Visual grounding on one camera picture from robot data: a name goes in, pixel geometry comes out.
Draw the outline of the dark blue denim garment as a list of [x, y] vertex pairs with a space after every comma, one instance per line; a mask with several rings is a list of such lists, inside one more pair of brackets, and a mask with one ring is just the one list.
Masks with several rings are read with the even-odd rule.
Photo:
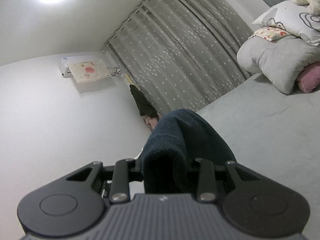
[[196, 158], [221, 166], [235, 160], [215, 129], [188, 109], [178, 109], [161, 117], [139, 158], [147, 194], [196, 191], [199, 175]]

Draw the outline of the pink hanging garment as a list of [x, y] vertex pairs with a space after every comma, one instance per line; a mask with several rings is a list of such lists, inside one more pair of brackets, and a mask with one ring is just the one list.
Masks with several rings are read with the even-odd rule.
[[147, 116], [147, 115], [144, 115], [143, 116], [143, 120], [144, 120], [144, 123], [146, 124], [146, 126], [151, 130], [153, 131], [156, 127], [156, 125], [158, 124], [159, 122], [159, 119], [161, 118], [160, 115], [158, 115], [157, 117], [150, 117], [150, 116]]

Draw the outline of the black hanging garment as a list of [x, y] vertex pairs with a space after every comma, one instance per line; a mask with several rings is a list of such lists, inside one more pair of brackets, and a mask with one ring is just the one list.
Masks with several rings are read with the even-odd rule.
[[151, 118], [156, 118], [158, 116], [156, 109], [135, 85], [130, 85], [130, 92], [135, 100], [140, 116], [146, 115]]

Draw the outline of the grey star-patterned curtain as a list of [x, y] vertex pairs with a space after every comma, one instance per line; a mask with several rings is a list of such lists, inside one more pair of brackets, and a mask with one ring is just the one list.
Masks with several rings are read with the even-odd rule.
[[236, 55], [251, 35], [226, 0], [144, 0], [106, 51], [159, 113], [198, 111], [249, 78]]

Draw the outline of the grey bed sheet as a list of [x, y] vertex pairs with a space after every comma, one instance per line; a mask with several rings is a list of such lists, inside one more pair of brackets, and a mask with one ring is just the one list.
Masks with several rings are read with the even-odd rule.
[[199, 110], [241, 164], [301, 193], [319, 222], [319, 90], [281, 93], [263, 75]]

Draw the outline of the grey folded quilt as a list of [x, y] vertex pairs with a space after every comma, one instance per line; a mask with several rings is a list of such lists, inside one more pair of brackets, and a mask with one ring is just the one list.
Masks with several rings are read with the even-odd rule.
[[277, 90], [289, 95], [300, 72], [319, 62], [319, 47], [310, 46], [293, 35], [275, 41], [255, 36], [240, 47], [236, 58], [242, 69], [263, 73]]

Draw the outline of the floral small cushion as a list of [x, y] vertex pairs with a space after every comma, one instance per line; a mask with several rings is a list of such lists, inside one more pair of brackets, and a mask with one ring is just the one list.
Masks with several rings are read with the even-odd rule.
[[277, 27], [269, 27], [269, 26], [264, 26], [258, 30], [256, 30], [250, 37], [250, 38], [254, 38], [254, 37], [260, 37], [262, 39], [268, 40], [268, 41], [275, 41], [275, 40], [279, 40], [281, 38], [284, 38], [286, 36], [291, 36], [292, 34], [277, 28]]

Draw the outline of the pink pillow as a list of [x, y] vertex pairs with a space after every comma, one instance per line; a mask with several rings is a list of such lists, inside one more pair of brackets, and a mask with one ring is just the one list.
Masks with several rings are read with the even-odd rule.
[[319, 85], [319, 62], [308, 65], [297, 77], [297, 85], [304, 93], [311, 93]]

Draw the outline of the white printed pillow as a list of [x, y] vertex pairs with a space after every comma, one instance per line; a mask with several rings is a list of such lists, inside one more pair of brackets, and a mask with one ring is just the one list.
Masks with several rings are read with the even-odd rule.
[[300, 37], [310, 46], [319, 46], [319, 16], [310, 14], [306, 7], [295, 5], [291, 0], [272, 6], [252, 24], [277, 27]]

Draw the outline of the white wall air conditioner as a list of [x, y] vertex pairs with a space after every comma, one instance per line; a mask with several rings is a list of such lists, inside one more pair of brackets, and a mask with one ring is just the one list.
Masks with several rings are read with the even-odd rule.
[[94, 82], [119, 74], [117, 67], [108, 67], [100, 57], [89, 55], [63, 57], [58, 69], [63, 77], [73, 77], [77, 83]]

